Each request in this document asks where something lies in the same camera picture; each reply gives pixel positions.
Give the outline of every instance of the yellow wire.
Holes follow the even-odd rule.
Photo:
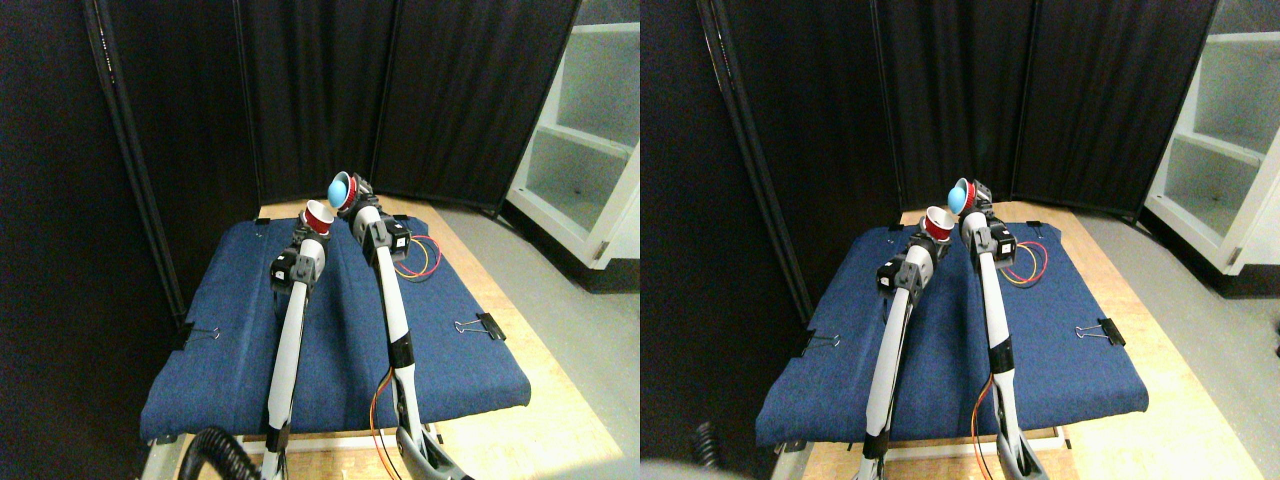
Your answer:
[[[1030,247],[1028,247],[1025,244],[1021,244],[1021,243],[1018,244],[1018,248],[1025,250],[1027,255],[1032,256],[1032,275],[1028,276],[1028,279],[1036,278],[1036,273],[1039,270],[1039,262],[1036,261],[1036,253],[1032,253]],[[1015,285],[1024,285],[1024,284],[1029,283],[1029,280],[1021,280],[1020,282],[1020,280],[1014,280],[1012,276],[1009,276],[1009,273],[1005,271],[1005,270],[1006,269],[1011,269],[1011,268],[1012,268],[1012,265],[1006,266],[1005,269],[1000,269],[1000,274],[1005,275],[1005,279],[1009,280],[1010,283],[1015,284]]]
[[[425,273],[426,273],[426,268],[428,268],[428,266],[431,266],[431,255],[426,252],[426,246],[425,246],[425,244],[422,244],[422,242],[419,242],[419,239],[417,239],[417,238],[410,238],[410,239],[411,239],[411,241],[413,241],[413,243],[417,243],[417,246],[419,246],[420,248],[422,248],[422,256],[425,256],[425,257],[426,257],[426,264],[422,264],[422,271],[419,271],[417,274],[413,274],[413,275],[406,275],[406,274],[404,274],[403,271],[399,271],[399,269],[396,269],[396,274],[397,274],[397,275],[401,275],[401,276],[403,276],[403,278],[419,278],[419,276],[422,276],[422,274],[425,274]]]

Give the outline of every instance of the black curtain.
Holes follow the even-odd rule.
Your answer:
[[[118,88],[187,305],[223,232],[259,210],[233,3],[100,3]]]
[[[323,197],[342,170],[370,174],[394,6],[392,1],[241,3],[264,204]],[[422,36],[463,28],[442,27]]]
[[[812,312],[854,238],[900,216],[872,4],[724,6]]]
[[[943,205],[957,178],[1007,200],[1032,1],[878,1],[902,209]]]
[[[755,447],[755,416],[803,319],[756,205],[696,5],[649,3],[641,15],[640,456],[690,461],[694,430],[710,421],[727,467],[767,477],[776,457]]]
[[[577,1],[404,1],[375,188],[497,210],[559,65]]]
[[[169,307],[101,40],[68,1],[0,3],[0,477],[133,477]]]
[[[1213,0],[1042,1],[1014,197],[1135,216]]]

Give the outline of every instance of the white cabinet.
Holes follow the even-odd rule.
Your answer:
[[[590,269],[640,259],[640,23],[573,27],[507,201]]]
[[[1211,35],[1146,206],[1222,274],[1280,264],[1280,32]]]

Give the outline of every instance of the cable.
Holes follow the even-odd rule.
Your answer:
[[[374,426],[374,417],[378,408],[378,397],[383,394],[383,389],[385,389],[387,384],[392,380],[393,371],[394,370],[389,367],[387,369],[387,376],[384,376],[383,381],[378,384],[378,392],[374,392],[374,401],[369,403],[369,434],[374,436],[374,447],[378,447],[378,443],[379,440],[381,440],[383,436],[379,435],[379,430]],[[383,442],[381,445],[383,448],[376,452],[378,452],[378,460],[383,462],[383,468],[387,470],[387,476],[393,479],[402,479],[399,476],[399,470],[396,468],[396,463],[392,463],[390,461],[392,454],[387,452],[387,442]]]
[[[978,448],[978,407],[982,406],[982,401],[987,399],[987,392],[991,390],[991,383],[995,375],[987,375],[987,385],[982,388],[982,394],[978,396],[978,402],[973,404],[973,415],[969,416],[969,438],[973,439],[973,456],[978,457],[978,462],[982,463],[982,476],[987,480],[992,480],[991,468],[987,467],[987,458],[982,456],[982,451]]]
[[[425,243],[417,241],[419,238],[428,239],[435,246],[435,265],[431,265],[430,251],[426,248]],[[397,268],[396,273],[410,283],[422,283],[426,282],[428,276],[435,273],[435,269],[440,268],[440,264],[444,261],[444,251],[440,250],[440,243],[436,242],[435,238],[428,236],[413,236],[411,239],[413,243],[417,243],[420,248],[422,248],[422,255],[426,256],[426,262],[422,264],[422,271],[413,271],[403,262],[397,262],[397,265],[404,268],[406,271],[401,271],[401,269]]]
[[[1039,250],[1043,252],[1044,256],[1043,264],[1038,262],[1036,251],[1027,247],[1028,244],[1039,247]],[[1027,289],[1036,287],[1039,283],[1039,279],[1044,276],[1044,273],[1048,271],[1048,248],[1044,248],[1044,246],[1041,244],[1039,242],[1030,242],[1030,241],[1019,242],[1018,248],[1025,250],[1027,253],[1032,256],[1032,274],[1028,275],[1027,278],[1023,278],[1021,275],[1018,275],[1018,273],[1014,271],[1012,265],[1001,269],[1000,273],[1001,275],[1005,275],[1005,279],[1007,279],[1009,283],[1011,283],[1016,288]]]
[[[426,252],[426,246],[422,244],[422,242],[419,242],[416,238],[411,238],[411,241],[413,243],[416,243],[419,248],[422,248],[422,257],[425,257],[426,260],[422,262],[422,271],[413,271],[413,270],[411,270],[408,268],[408,265],[404,265],[403,261],[397,261],[396,262],[396,266],[397,266],[396,273],[399,274],[401,276],[404,276],[404,278],[421,276],[421,275],[426,274],[426,268],[430,266],[430,264],[431,264],[431,255]]]
[[[200,430],[187,445],[187,453],[178,470],[178,479],[195,480],[200,477],[200,470],[205,462],[209,462],[223,479],[260,480],[262,477],[239,442],[236,442],[236,438],[227,430],[216,426]]]
[[[1020,244],[1020,243],[1018,244],[1018,248],[1025,250],[1027,255],[1032,256],[1032,274],[1027,275],[1027,276],[1028,278],[1034,278],[1036,276],[1036,271],[1039,270],[1039,262],[1036,261],[1036,253],[1033,253],[1029,247],[1027,247],[1024,244]],[[1000,274],[1005,275],[1005,279],[1009,280],[1010,283],[1015,284],[1015,285],[1023,285],[1023,284],[1027,284],[1027,283],[1030,282],[1030,280],[1028,280],[1025,278],[1019,276],[1016,273],[1014,273],[1014,266],[1012,265],[1006,266],[1004,269],[1000,269]]]
[[[1037,247],[1041,247],[1041,251],[1044,252],[1044,266],[1041,268],[1041,274],[1030,279],[1032,282],[1039,280],[1041,276],[1044,276],[1044,271],[1048,271],[1048,248],[1044,248],[1044,246],[1039,244],[1039,242],[1021,242],[1021,243],[1034,244]]]

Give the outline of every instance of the wooden table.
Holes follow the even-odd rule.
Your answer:
[[[380,201],[388,214],[416,216],[430,227],[431,238],[439,242],[444,257],[457,270],[462,283],[507,334],[507,347],[532,387],[527,407],[436,424],[444,435],[444,451],[468,475],[477,479],[536,479],[581,465],[621,458],[622,449],[609,436],[559,362],[435,209],[426,202],[387,196],[381,196]],[[264,206],[259,215],[271,219],[292,218],[302,211],[303,204],[305,201],[296,201]],[[291,440],[351,435],[369,433],[291,435]],[[401,474],[407,475],[394,444],[389,449]],[[289,472],[298,480],[387,477],[374,449],[291,452]],[[206,468],[201,475],[201,479],[205,477],[216,479],[216,475]]]
[[[1071,449],[1037,452],[1050,476],[1055,480],[1261,479],[1262,474],[1204,387],[1075,215],[1065,209],[1027,202],[996,204],[995,210],[996,216],[1005,221],[1041,220],[1062,232],[1062,248],[1071,256],[1102,311],[1124,332],[1128,340],[1125,349],[1151,394],[1151,406],[1146,412],[1066,426]],[[922,215],[923,210],[902,214],[902,223],[916,224]],[[934,443],[963,442],[968,440]],[[852,477],[861,458],[861,445],[855,444],[850,452],[846,448],[844,443],[814,445],[804,477]],[[1001,477],[1000,460],[993,453],[986,458],[992,475]],[[886,476],[980,479],[979,468],[973,456],[891,461],[886,463]]]

